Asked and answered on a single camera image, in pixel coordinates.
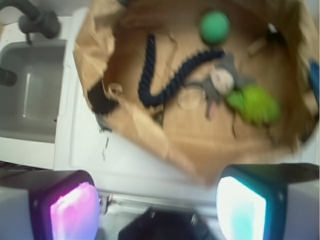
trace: dog toy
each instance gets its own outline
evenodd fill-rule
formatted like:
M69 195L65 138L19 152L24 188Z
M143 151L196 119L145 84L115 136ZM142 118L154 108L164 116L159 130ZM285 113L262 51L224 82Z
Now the dog toy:
M186 87L201 87L207 98L205 116L210 120L215 114L217 103L223 100L234 88L243 89L256 81L252 77L239 73L234 64L234 55L228 53L223 56L203 81L193 81L186 84Z
M241 91L232 91L226 101L247 123L269 125L281 117L279 103L257 85L245 87Z
M186 77L198 66L205 62L221 58L225 52L223 50L208 50L200 52L197 55L185 61L180 69L174 74L170 83L157 95L151 95L150 86L155 72L156 63L156 38L152 34L148 37L145 64L139 83L138 94L141 102L145 107L156 107L168 102L184 84Z
M230 22L221 11L210 11L201 20L200 34L207 44L223 42L230 32Z

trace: gray plush toy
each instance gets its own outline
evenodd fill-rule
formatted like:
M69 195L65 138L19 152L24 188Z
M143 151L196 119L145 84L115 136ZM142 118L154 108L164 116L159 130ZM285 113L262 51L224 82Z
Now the gray plush toy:
M216 110L217 103L224 99L233 89L241 90L255 84L252 77L244 76L236 69L234 55L227 53L203 81L193 81L186 84L201 87L207 97L205 116L210 120Z

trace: pink light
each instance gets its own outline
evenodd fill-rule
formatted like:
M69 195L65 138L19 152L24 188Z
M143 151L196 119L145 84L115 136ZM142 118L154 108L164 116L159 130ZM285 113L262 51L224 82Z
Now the pink light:
M57 239L95 239L100 220L97 189L80 183L50 207L52 237Z

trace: light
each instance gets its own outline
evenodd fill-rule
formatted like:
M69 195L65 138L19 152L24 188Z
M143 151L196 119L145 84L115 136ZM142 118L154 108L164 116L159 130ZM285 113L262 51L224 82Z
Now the light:
M222 233L228 240L264 238L266 199L231 176L221 178L216 210Z
M52 237L57 239L95 239L100 220L97 189L80 183L50 206Z

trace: blue light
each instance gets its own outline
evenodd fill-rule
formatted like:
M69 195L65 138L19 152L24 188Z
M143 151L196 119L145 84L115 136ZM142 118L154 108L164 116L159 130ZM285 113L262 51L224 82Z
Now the blue light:
M262 240L266 199L237 179L223 177L216 192L216 210L222 233L228 240Z

